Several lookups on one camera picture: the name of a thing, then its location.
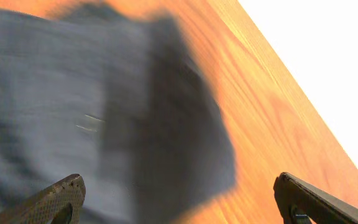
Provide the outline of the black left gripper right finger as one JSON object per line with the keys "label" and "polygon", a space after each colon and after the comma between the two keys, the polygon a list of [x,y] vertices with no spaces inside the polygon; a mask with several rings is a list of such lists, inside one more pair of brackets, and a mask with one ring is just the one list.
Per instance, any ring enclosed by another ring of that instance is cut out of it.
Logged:
{"label": "black left gripper right finger", "polygon": [[282,172],[273,190],[284,224],[358,224],[358,208],[290,173]]}

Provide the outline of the dark blue shorts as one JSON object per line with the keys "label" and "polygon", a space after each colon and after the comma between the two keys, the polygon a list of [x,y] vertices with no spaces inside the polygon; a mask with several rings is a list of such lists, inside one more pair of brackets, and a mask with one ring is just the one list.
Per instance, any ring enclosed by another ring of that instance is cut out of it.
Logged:
{"label": "dark blue shorts", "polygon": [[219,107],[170,16],[0,10],[0,212],[72,173],[81,223],[168,223],[234,185]]}

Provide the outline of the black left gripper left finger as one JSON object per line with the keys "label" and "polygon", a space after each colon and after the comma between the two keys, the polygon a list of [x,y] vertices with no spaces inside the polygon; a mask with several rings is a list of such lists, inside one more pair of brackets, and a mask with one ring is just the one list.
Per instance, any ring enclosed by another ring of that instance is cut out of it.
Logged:
{"label": "black left gripper left finger", "polygon": [[0,213],[0,224],[78,224],[86,187],[71,174]]}

